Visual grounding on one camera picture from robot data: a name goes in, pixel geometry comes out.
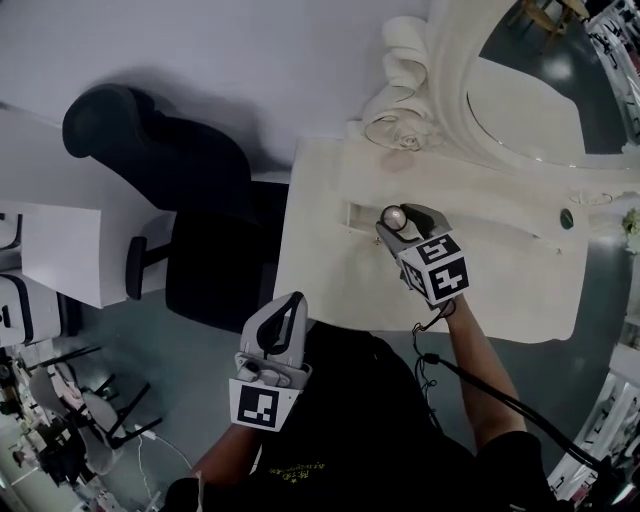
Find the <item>white black-trimmed device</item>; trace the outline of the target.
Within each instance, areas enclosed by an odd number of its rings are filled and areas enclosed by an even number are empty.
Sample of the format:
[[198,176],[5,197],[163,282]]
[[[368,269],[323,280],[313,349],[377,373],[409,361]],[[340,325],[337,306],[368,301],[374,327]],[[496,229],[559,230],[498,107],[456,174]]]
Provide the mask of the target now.
[[20,271],[0,272],[0,347],[35,344],[61,333],[57,293]]
[[0,212],[0,251],[14,249],[21,243],[22,215]]

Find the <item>white framed oval mirror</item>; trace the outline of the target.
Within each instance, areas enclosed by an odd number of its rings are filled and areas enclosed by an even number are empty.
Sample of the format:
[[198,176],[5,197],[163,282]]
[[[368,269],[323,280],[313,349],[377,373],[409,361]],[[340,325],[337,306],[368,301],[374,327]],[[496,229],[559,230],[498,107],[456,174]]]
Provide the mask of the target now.
[[516,167],[640,172],[640,144],[588,153],[584,115],[567,95],[482,56],[514,0],[432,0],[429,18],[386,21],[386,83],[365,106],[366,140],[398,151],[442,147]]

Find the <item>grey chair with black legs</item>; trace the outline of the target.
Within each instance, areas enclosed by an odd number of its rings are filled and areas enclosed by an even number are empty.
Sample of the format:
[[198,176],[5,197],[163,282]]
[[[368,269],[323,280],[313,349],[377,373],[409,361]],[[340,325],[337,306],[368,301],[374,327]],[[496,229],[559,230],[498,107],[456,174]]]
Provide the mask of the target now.
[[125,421],[151,390],[146,383],[124,407],[112,405],[107,394],[115,376],[110,375],[96,389],[79,385],[70,361],[98,352],[98,347],[83,347],[67,354],[29,366],[28,389],[36,405],[54,415],[71,439],[82,444],[82,464],[93,474],[108,474],[121,456],[124,445],[141,438],[162,423],[160,418],[132,430]]

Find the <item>person's left forearm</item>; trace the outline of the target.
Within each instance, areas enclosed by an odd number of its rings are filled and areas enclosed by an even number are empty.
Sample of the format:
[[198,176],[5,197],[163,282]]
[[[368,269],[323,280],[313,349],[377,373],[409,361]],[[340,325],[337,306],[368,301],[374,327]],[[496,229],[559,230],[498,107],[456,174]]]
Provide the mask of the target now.
[[263,434],[258,429],[232,424],[196,463],[193,475],[216,487],[238,485],[253,469]]

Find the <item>white vanity dressing table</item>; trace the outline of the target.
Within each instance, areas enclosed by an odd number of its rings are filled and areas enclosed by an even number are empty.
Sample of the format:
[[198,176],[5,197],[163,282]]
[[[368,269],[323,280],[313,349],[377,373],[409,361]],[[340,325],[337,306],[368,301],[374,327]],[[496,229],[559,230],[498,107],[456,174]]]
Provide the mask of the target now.
[[[585,282],[597,247],[624,250],[621,220],[630,196],[640,205],[640,172],[509,167],[442,147],[391,150],[364,138],[361,118],[341,139],[298,145],[277,294],[298,290],[313,319],[350,329],[403,331],[429,319],[382,241],[338,223],[342,200],[384,208],[411,202],[447,217],[466,258],[466,299],[488,336],[565,340],[582,302],[598,311],[609,305],[604,286]],[[572,230],[560,225],[563,208],[574,216]]]

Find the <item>white desk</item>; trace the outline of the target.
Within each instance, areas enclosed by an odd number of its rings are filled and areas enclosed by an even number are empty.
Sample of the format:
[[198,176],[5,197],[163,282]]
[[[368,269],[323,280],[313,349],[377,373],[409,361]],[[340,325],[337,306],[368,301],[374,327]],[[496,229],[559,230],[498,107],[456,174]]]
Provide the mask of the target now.
[[0,211],[23,217],[24,273],[96,308],[126,300],[131,239],[164,245],[175,219],[107,167],[72,157],[60,126],[2,103]]

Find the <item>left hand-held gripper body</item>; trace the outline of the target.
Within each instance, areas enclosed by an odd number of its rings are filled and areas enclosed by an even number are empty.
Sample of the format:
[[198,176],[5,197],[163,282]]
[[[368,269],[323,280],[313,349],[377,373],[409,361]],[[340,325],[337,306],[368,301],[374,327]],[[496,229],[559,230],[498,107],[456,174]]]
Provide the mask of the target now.
[[235,354],[237,376],[229,380],[230,418],[234,424],[279,432],[303,393],[312,367],[301,368],[254,355]]

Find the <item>person's black shirt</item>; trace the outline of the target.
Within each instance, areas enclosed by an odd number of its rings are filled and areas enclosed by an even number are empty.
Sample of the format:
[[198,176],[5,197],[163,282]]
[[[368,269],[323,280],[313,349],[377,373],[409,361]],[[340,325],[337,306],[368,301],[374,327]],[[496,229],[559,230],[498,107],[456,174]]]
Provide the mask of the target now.
[[503,435],[471,452],[438,431],[408,365],[382,339],[323,323],[312,374],[251,474],[184,478],[161,512],[553,512],[539,440]]

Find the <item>black office chair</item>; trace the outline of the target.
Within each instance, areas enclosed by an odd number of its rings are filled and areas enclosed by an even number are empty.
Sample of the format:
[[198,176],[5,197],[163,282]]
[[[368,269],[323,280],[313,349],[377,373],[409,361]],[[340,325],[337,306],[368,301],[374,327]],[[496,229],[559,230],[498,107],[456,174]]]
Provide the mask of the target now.
[[62,138],[71,156],[93,158],[176,215],[169,243],[130,240],[129,298],[141,298],[146,268],[165,261],[166,306],[190,320],[239,333],[271,300],[288,187],[253,180],[231,137],[162,113],[141,90],[103,84],[72,103]]

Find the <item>white storage shelf rack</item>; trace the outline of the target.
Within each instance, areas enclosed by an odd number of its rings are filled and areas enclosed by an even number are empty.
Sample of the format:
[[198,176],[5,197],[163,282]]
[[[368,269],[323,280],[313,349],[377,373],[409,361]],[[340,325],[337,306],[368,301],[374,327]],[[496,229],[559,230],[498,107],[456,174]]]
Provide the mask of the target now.
[[[612,353],[609,373],[575,444],[598,460],[608,458],[621,472],[621,484],[609,491],[617,510],[637,510],[640,498],[640,350],[618,344]],[[556,498],[585,505],[597,481],[596,471],[563,456],[548,477]]]

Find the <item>person's right forearm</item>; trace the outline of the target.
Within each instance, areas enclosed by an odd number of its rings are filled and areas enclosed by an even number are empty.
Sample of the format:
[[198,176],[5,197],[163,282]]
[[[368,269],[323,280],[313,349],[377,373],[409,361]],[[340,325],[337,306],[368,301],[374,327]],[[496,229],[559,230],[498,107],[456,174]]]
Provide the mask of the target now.
[[[463,295],[446,308],[445,320],[457,366],[516,399],[511,378]],[[503,434],[526,431],[521,415],[473,385],[463,382],[462,396],[478,450]]]

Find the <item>white vase with flowers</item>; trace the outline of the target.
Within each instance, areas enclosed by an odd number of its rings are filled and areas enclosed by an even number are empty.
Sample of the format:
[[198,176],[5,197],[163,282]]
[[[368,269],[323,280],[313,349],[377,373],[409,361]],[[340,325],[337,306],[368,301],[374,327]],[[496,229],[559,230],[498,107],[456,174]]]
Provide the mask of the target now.
[[630,209],[623,217],[622,227],[626,233],[627,250],[631,254],[640,254],[640,210]]

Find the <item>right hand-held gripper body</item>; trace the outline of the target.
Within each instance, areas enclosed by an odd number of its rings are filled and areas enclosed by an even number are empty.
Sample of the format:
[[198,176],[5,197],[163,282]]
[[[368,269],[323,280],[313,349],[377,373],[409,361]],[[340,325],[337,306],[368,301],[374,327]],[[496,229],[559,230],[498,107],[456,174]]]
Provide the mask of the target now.
[[465,255],[450,228],[436,227],[427,238],[397,235],[400,278],[430,306],[442,306],[469,287]]

